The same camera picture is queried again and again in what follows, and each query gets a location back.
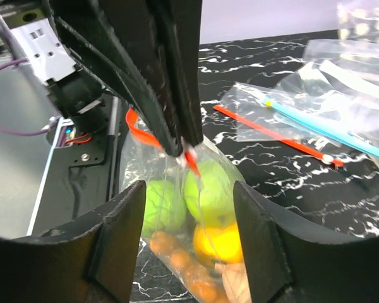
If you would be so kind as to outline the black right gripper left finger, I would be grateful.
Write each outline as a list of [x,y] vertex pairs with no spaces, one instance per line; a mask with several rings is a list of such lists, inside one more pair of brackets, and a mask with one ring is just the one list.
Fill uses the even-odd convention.
[[0,237],[0,302],[128,302],[145,194],[137,181],[40,236]]

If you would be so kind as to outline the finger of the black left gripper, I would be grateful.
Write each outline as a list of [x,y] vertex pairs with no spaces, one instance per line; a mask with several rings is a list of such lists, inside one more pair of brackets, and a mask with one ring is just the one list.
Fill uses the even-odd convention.
[[49,1],[51,23],[73,59],[125,98],[165,152],[183,152],[165,48],[148,1]]
[[164,76],[171,98],[162,97],[162,120],[151,129],[163,147],[203,141],[198,88],[201,1],[147,1],[155,22]]

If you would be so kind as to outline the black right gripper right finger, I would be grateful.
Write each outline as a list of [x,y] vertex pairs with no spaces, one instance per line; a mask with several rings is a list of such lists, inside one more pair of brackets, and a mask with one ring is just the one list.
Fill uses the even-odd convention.
[[379,236],[330,230],[243,182],[233,195],[253,302],[379,302]]

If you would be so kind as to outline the garlic bulb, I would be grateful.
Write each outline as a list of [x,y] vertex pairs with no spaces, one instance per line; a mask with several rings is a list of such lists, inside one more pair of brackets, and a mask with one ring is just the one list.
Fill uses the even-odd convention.
[[215,271],[222,275],[226,296],[232,303],[252,303],[248,276],[244,263],[215,263]]

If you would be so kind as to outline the yellow bell pepper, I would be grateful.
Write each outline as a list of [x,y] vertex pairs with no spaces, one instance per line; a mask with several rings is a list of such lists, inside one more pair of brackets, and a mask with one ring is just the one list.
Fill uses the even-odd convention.
[[193,249],[196,258],[205,266],[214,263],[242,263],[243,250],[236,222],[224,227],[197,225],[193,234]]

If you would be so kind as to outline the orange ginger piece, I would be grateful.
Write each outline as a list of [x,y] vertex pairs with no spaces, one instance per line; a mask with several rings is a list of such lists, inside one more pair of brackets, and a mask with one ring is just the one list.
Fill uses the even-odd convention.
[[222,286],[211,277],[206,267],[191,255],[177,237],[164,231],[156,231],[150,239],[150,249],[181,279],[183,285],[198,302],[229,301]]

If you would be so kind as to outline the green apple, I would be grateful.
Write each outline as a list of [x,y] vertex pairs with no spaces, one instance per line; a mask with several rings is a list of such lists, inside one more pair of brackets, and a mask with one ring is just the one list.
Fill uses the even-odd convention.
[[233,187],[244,177],[227,159],[198,163],[200,176],[188,172],[184,183],[184,200],[198,222],[210,227],[225,227],[235,221]]

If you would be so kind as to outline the orange zipper clear bag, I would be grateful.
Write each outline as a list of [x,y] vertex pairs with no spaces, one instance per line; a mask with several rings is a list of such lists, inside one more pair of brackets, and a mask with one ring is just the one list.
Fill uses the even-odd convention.
[[183,167],[135,111],[125,120],[119,187],[146,184],[142,239],[197,301],[249,302],[233,198],[240,171],[208,139],[196,147],[196,164]]

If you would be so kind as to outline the light green lime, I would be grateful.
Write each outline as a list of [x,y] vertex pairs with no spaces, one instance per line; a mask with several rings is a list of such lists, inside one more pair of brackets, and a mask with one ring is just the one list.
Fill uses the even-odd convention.
[[186,221],[186,203],[174,183],[152,180],[147,183],[142,236],[150,238],[157,230],[178,232]]

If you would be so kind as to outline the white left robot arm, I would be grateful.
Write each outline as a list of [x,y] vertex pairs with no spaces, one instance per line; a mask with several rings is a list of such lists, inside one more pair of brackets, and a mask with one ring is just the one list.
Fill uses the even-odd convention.
[[203,140],[201,1],[0,1],[0,14],[51,102],[85,133],[103,88],[126,100],[164,151]]

